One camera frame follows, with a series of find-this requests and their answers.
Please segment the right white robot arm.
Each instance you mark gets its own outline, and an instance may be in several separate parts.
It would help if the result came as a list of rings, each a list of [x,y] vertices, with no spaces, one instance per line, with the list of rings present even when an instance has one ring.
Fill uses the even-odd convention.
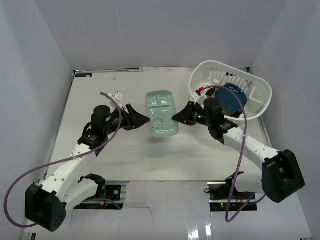
[[[226,195],[233,200],[248,192],[264,194],[280,203],[306,184],[292,151],[271,148],[245,135],[240,127],[225,118],[223,107],[215,98],[206,99],[204,105],[190,101],[172,120],[187,126],[206,126],[215,140],[236,150],[259,168],[259,173],[234,173],[225,180]]]

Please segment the teal rectangular plate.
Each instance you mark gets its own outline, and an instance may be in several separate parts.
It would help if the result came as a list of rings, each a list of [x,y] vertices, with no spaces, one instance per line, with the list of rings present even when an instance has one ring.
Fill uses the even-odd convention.
[[[152,137],[166,138],[178,134],[179,125],[172,117],[177,114],[175,98],[168,90],[157,90],[146,94],[145,111],[150,122],[149,132]]]

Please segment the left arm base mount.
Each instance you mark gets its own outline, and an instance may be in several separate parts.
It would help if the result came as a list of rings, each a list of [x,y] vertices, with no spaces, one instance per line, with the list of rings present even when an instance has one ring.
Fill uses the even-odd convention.
[[[125,201],[122,185],[106,185],[105,194],[101,200],[88,198],[74,207],[74,210],[121,210]]]

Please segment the dark blue leaf dish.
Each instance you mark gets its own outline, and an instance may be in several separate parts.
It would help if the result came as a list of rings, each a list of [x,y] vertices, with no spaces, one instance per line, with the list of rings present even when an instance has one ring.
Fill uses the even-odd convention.
[[[232,83],[227,83],[223,87],[218,88],[214,95],[222,104],[227,116],[243,112],[242,107],[248,101],[244,91]]]

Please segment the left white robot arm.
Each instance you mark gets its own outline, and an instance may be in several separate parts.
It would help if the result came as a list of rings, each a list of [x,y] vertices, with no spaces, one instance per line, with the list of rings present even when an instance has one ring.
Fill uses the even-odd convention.
[[[91,121],[70,155],[50,177],[32,184],[25,192],[25,217],[50,232],[56,231],[67,213],[83,201],[105,196],[106,180],[97,174],[83,176],[108,142],[108,136],[120,129],[131,131],[150,122],[150,118],[135,111],[130,104],[114,111],[106,105],[93,110]]]

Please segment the round black rimmed plate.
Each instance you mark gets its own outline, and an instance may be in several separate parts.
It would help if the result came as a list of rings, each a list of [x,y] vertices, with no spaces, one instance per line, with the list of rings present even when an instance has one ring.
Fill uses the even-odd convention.
[[[213,87],[211,89],[208,90],[208,92],[206,93],[206,95],[208,96],[208,98],[213,98],[213,99],[217,99],[215,97],[215,92],[216,90],[218,89],[219,87]],[[226,115],[225,111],[224,111],[224,108],[222,106],[222,112],[225,116],[228,116],[228,117],[234,117],[234,118],[238,118],[242,113],[243,113],[243,107],[242,107],[242,112],[236,112],[235,114],[233,115]]]

